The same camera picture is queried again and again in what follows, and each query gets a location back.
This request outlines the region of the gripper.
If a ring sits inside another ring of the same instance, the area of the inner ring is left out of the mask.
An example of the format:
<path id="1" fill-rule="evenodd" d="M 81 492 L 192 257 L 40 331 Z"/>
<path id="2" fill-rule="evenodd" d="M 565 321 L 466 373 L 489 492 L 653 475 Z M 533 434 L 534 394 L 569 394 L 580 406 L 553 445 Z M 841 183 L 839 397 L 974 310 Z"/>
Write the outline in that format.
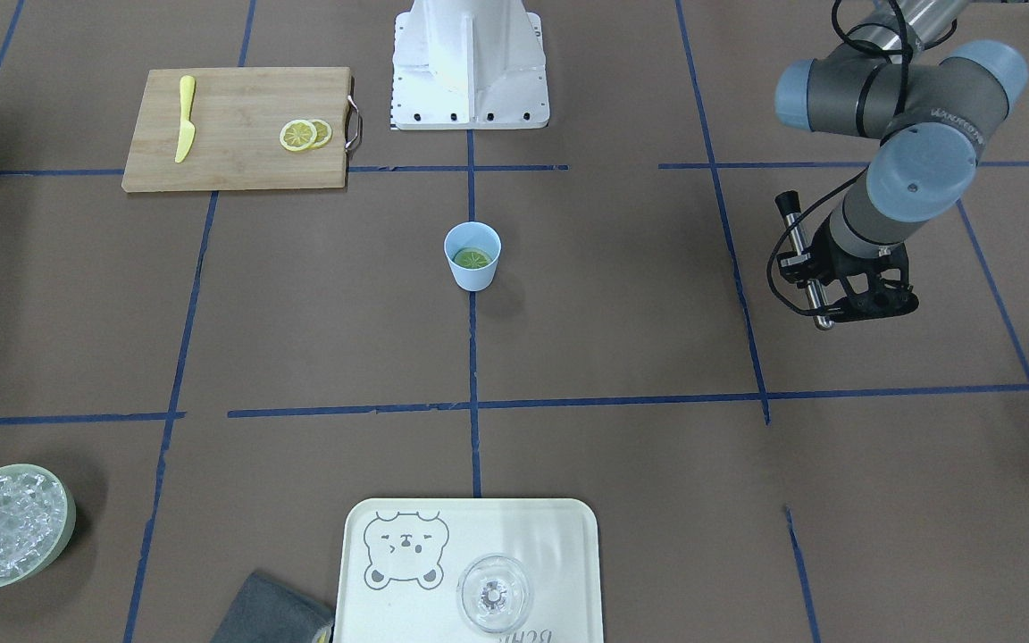
<path id="1" fill-rule="evenodd" d="M 811 318 L 818 330 L 833 325 L 906 316 L 917 310 L 902 243 L 881 244 L 860 235 L 849 218 L 849 199 L 841 200 L 812 238 L 803 229 L 809 209 L 799 194 L 775 197 L 785 229 L 774 246 L 774 274 L 803 290 L 807 308 L 779 297 L 794 313 Z"/>

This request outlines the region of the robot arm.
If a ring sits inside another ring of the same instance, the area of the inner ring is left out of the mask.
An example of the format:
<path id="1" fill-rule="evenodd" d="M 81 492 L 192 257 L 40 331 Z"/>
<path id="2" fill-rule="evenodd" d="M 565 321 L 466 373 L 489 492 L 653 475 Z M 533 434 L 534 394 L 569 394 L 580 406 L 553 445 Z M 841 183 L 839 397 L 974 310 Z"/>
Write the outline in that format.
<path id="1" fill-rule="evenodd" d="M 992 135 L 1029 80 L 1023 53 L 995 40 L 968 42 L 935 65 L 917 57 L 954 33 L 964 1 L 883 1 L 852 28 L 832 28 L 831 53 L 800 60 L 774 93 L 777 119 L 808 133 L 870 139 L 875 156 L 817 200 L 832 211 L 808 235 L 812 207 L 795 191 L 775 197 L 784 225 L 766 265 L 805 294 L 785 302 L 819 330 L 907 316 L 919 301 L 907 240 L 965 194 Z"/>

